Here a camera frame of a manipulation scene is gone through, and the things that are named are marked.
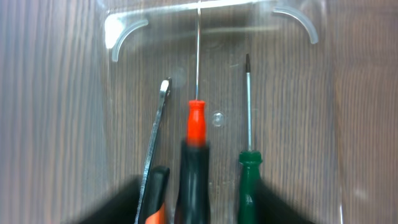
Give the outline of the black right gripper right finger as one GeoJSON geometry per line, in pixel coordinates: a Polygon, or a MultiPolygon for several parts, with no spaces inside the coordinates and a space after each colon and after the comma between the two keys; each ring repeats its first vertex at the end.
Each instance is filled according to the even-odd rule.
{"type": "Polygon", "coordinates": [[[256,221],[260,224],[314,224],[283,201],[261,179],[256,182],[256,221]]]}

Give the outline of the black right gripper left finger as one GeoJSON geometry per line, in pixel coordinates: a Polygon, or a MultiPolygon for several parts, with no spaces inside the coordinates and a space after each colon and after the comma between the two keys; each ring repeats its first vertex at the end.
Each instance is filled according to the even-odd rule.
{"type": "Polygon", "coordinates": [[[141,189],[140,175],[127,181],[121,190],[77,224],[130,224],[135,223],[141,189]]]}

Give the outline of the orange black needle-nose pliers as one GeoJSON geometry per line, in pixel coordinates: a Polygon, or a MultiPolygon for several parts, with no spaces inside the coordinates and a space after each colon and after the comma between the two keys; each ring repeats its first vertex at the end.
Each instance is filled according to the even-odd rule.
{"type": "Polygon", "coordinates": [[[149,172],[139,224],[166,224],[165,196],[170,169],[157,166],[149,172]]]}

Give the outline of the green handled screwdriver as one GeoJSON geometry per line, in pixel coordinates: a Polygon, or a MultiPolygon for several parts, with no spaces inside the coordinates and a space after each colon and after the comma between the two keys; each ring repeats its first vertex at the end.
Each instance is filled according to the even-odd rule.
{"type": "Polygon", "coordinates": [[[248,123],[248,146],[239,155],[239,163],[242,165],[239,185],[238,224],[256,223],[254,200],[252,199],[254,185],[260,179],[259,166],[262,156],[255,151],[252,145],[252,118],[251,118],[251,64],[250,56],[246,54],[246,92],[247,92],[247,123],[248,123]]]}

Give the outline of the red black screwdriver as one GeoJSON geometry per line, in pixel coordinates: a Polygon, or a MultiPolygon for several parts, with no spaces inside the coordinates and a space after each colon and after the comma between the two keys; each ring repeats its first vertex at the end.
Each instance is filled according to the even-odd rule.
{"type": "Polygon", "coordinates": [[[206,141],[205,102],[198,99],[201,44],[201,1],[197,3],[196,71],[194,99],[189,101],[187,134],[181,144],[180,179],[175,223],[208,223],[209,145],[206,141]]]}

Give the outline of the silver socket wrench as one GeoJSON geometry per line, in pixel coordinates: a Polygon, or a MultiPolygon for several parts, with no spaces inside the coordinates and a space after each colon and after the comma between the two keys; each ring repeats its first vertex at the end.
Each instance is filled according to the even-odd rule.
{"type": "Polygon", "coordinates": [[[154,151],[155,151],[155,144],[156,144],[156,140],[157,140],[157,134],[158,134],[161,118],[162,118],[162,112],[163,112],[163,108],[164,108],[166,99],[170,94],[171,86],[172,86],[172,79],[169,77],[162,80],[162,83],[160,85],[157,111],[155,114],[154,123],[152,125],[150,139],[149,139],[149,143],[148,143],[148,147],[147,147],[147,154],[146,154],[146,158],[144,161],[144,170],[143,170],[143,174],[142,174],[139,202],[138,202],[138,206],[137,206],[137,214],[136,214],[136,217],[134,220],[135,224],[139,223],[139,217],[140,217],[141,210],[142,210],[142,204],[144,201],[144,196],[145,196],[145,191],[146,191],[146,187],[147,187],[147,180],[149,177],[150,168],[152,166],[152,161],[153,161],[153,156],[154,156],[154,151]]]}

